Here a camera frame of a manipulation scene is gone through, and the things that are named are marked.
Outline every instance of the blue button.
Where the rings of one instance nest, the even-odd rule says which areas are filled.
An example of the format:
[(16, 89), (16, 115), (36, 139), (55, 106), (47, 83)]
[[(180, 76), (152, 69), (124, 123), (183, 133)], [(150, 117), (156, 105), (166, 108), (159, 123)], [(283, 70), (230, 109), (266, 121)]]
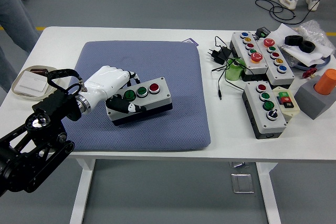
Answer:
[(286, 71), (287, 71), (287, 68), (285, 66), (281, 65), (281, 66), (278, 67), (278, 72), (279, 73), (286, 73)]

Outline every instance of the power plug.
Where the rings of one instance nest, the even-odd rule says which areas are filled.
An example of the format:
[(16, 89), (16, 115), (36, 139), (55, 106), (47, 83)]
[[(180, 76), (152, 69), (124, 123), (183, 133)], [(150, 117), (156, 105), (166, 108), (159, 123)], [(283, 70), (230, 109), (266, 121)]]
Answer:
[(224, 65), (225, 61), (230, 57), (231, 50), (227, 47), (221, 47), (220, 51), (211, 50), (211, 56), (218, 64)]

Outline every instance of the white table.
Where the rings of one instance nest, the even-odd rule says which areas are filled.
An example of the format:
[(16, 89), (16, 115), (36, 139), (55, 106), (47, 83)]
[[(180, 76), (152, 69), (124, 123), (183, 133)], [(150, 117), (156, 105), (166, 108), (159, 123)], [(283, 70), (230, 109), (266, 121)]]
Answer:
[[(76, 158), (82, 165), (83, 173), (70, 223), (81, 223), (82, 221), (93, 167), (97, 158), (263, 162), (257, 165), (270, 223), (280, 223), (269, 178), (269, 171), (275, 167), (277, 162), (336, 162), (335, 104), (315, 120), (300, 112), (289, 122), (279, 138), (257, 140), (242, 101), (241, 91), (222, 80), (220, 86), (223, 98), (222, 100), (218, 98), (217, 83), (221, 73), (211, 72), (212, 69), (218, 67), (218, 64), (213, 61), (208, 52), (209, 49), (216, 49), (215, 36), (229, 43), (233, 32), (83, 27), (49, 27), (44, 30), (23, 69), (33, 65), (52, 66), (57, 69), (74, 68), (84, 44), (88, 41), (184, 41), (192, 38), (199, 44), (197, 48), (201, 62), (211, 144), (203, 150), (188, 152), (71, 153), (70, 157)], [(336, 60), (334, 57), (331, 58), (327, 68), (336, 68)], [(302, 71), (294, 70), (294, 72), (297, 78), (290, 87), (293, 94), (307, 81), (300, 77)], [(69, 79), (66, 79), (60, 84), (67, 87), (68, 82)], [(237, 81), (235, 84), (240, 87), (245, 86), (242, 81)], [(0, 107), (0, 115), (6, 119), (0, 124), (0, 136), (22, 125), (33, 112), (31, 107), (35, 103), (10, 92)]]

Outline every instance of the sneaker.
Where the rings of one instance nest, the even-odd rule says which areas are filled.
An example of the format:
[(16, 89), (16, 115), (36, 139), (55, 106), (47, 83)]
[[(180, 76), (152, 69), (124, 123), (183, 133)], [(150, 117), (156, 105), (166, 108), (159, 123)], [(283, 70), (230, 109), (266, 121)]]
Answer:
[(298, 0), (279, 0), (280, 4), (289, 10), (295, 10)]
[(318, 0), (306, 0), (306, 3), (308, 4), (308, 10), (312, 12), (315, 12), (320, 4)]

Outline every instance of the red button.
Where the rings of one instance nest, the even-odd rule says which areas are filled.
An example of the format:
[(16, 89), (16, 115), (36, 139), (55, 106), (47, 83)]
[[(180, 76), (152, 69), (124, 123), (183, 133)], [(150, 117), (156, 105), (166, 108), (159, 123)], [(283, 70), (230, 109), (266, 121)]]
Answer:
[(247, 50), (251, 50), (254, 48), (254, 45), (252, 43), (248, 43), (245, 47)]
[(153, 83), (149, 86), (149, 92), (151, 94), (157, 94), (160, 91), (160, 86), (157, 83)]
[(263, 55), (259, 52), (254, 52), (253, 54), (251, 54), (251, 60), (254, 62), (260, 62), (262, 60)]
[(273, 60), (278, 59), (279, 57), (280, 57), (280, 54), (278, 54), (277, 52), (273, 52), (273, 53), (271, 53), (271, 58), (272, 58)]
[(265, 91), (266, 91), (266, 86), (263, 85), (263, 84), (259, 84), (259, 85), (257, 86), (257, 91), (258, 91), (259, 93), (263, 93), (263, 92), (265, 92)]
[(289, 97), (281, 97), (280, 101), (282, 104), (284, 104), (285, 102), (292, 102), (292, 100)]
[(265, 47), (271, 47), (275, 44), (274, 40), (270, 39), (270, 38), (266, 38), (264, 39), (264, 45)]

